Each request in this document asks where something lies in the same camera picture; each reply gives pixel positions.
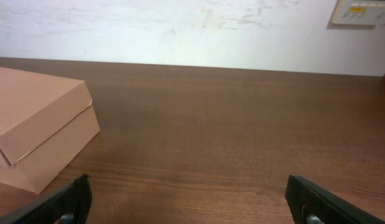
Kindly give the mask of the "cardboard box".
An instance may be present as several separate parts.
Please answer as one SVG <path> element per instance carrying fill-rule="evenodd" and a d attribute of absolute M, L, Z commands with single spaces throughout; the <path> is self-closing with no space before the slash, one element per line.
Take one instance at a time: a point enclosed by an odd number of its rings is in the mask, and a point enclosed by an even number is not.
<path fill-rule="evenodd" d="M 0 183 L 41 193 L 99 130 L 83 80 L 0 67 Z"/>

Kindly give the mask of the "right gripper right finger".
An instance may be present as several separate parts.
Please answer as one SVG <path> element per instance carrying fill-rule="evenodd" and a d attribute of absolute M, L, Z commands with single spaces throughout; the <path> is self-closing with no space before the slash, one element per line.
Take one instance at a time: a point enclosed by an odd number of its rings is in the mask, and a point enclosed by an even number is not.
<path fill-rule="evenodd" d="M 385 224 L 384 220 L 299 175 L 288 177 L 285 199 L 295 223 Z"/>

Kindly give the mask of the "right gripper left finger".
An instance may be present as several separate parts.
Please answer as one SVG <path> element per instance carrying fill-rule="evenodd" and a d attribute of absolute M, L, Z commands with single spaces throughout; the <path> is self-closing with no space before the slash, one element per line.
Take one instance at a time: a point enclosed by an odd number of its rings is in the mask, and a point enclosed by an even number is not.
<path fill-rule="evenodd" d="M 0 224 L 76 223 L 85 224 L 92 206 L 89 175 L 32 201 L 0 218 Z"/>

